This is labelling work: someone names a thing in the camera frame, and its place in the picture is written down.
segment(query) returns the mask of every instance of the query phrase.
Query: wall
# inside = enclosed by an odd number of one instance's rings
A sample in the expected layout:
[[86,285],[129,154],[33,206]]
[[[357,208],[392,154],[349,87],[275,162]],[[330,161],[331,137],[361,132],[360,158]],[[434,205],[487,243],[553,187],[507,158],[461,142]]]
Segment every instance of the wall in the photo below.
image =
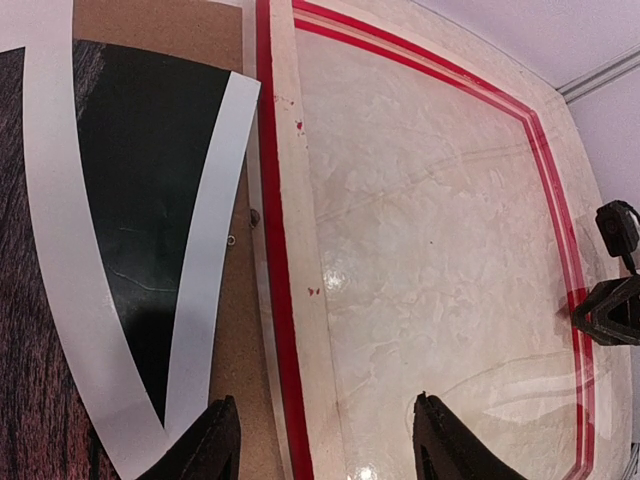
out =
[[[589,155],[602,200],[640,207],[640,70],[573,102],[569,109]],[[640,441],[640,349],[631,349],[633,440]]]
[[632,0],[414,0],[559,88],[640,43]]

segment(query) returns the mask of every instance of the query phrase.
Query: dark wood panel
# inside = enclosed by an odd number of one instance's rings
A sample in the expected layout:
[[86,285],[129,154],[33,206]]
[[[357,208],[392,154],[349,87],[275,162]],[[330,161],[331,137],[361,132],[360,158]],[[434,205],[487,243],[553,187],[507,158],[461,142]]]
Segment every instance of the dark wood panel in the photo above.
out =
[[133,359],[164,420],[187,238],[230,72],[86,40],[74,41],[73,59],[93,229]]
[[84,480],[90,423],[55,331],[29,215],[23,61],[24,50],[0,54],[0,478]]

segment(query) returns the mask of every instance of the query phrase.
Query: red stripe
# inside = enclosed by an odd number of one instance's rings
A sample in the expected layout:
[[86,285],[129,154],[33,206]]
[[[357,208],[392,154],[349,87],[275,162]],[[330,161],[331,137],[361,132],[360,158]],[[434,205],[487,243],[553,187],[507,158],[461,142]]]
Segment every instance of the red stripe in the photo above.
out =
[[[438,80],[444,81],[449,85],[461,89],[486,103],[489,103],[490,105],[498,108],[502,112],[507,113],[514,118],[522,120],[527,138],[529,140],[534,158],[536,160],[538,171],[540,173],[545,196],[547,198],[547,203],[549,205],[550,215],[552,218],[554,231],[556,234],[556,241],[558,244],[558,251],[562,263],[565,285],[567,288],[569,307],[570,310],[573,311],[575,306],[582,302],[586,297],[584,278],[582,275],[582,265],[580,262],[578,244],[575,237],[569,208],[564,196],[562,183],[560,181],[560,177],[553,159],[553,155],[551,153],[551,149],[549,147],[548,140],[536,112],[527,107],[522,102],[516,100],[514,97],[508,95],[497,87],[481,79],[480,77],[471,74],[470,72],[464,70],[462,67],[459,67],[458,65],[455,65],[454,63],[438,55],[435,55],[428,50],[412,44],[405,39],[397,37],[389,32],[385,32],[384,30],[381,30],[372,25],[368,25],[354,18],[328,10],[324,7],[307,3],[303,0],[294,0],[293,4],[294,8],[298,10],[306,11],[326,18],[328,20],[332,20],[341,25],[357,29],[363,33],[389,42],[397,47],[413,52],[414,54],[419,55],[429,61],[437,63],[438,65],[446,68],[447,70],[458,76],[468,79],[471,82],[471,85],[466,82],[461,82],[459,80],[451,78],[447,75],[443,75],[441,72],[422,65],[419,62],[407,59],[397,52],[389,51],[386,48],[378,45],[373,45],[363,39],[353,38],[348,33],[336,31],[327,26],[317,25],[307,20],[296,19],[296,26],[298,28],[317,33],[325,37],[333,38],[335,40],[350,44],[358,48],[362,48],[369,52],[401,63],[415,70],[421,71],[429,76],[437,78]],[[492,95],[506,101],[509,105],[517,110],[517,113],[514,113],[509,108],[506,108],[501,103],[494,100],[494,98],[492,98]],[[582,352],[581,334],[579,334],[577,330],[573,330],[572,334],[574,362],[576,370],[577,445],[576,463],[565,478],[582,479],[588,477],[590,472],[593,470],[593,462],[595,456],[595,384],[593,367],[593,345],[591,339],[585,336],[584,351]],[[583,373],[586,373],[586,381],[583,381]],[[586,462],[583,464],[582,454],[583,448],[585,446],[585,437]]]
[[293,323],[289,262],[280,196],[269,0],[256,2],[256,35],[257,73],[258,80],[262,82],[259,103],[262,201],[282,403],[294,477],[296,480],[312,480],[313,466],[304,414],[302,382]]

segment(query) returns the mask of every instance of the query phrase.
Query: black shape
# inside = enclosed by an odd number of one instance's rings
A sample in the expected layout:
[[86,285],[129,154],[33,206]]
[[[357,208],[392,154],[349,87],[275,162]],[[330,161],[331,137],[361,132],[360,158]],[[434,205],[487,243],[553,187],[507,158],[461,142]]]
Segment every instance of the black shape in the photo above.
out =
[[115,306],[164,419],[191,216],[229,72],[134,48],[74,42],[84,180]]
[[598,283],[571,322],[600,345],[640,345],[640,276]]
[[418,395],[413,412],[418,480],[525,480],[491,453],[438,397]]
[[233,397],[217,400],[139,480],[237,480],[240,440]]

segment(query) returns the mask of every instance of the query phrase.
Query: wood grain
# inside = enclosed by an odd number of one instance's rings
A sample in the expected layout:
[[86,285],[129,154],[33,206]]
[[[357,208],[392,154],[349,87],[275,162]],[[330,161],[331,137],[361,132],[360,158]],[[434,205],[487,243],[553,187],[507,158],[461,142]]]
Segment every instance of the wood grain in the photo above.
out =
[[64,360],[31,228],[23,61],[23,49],[0,54],[0,478],[84,480],[91,426]]

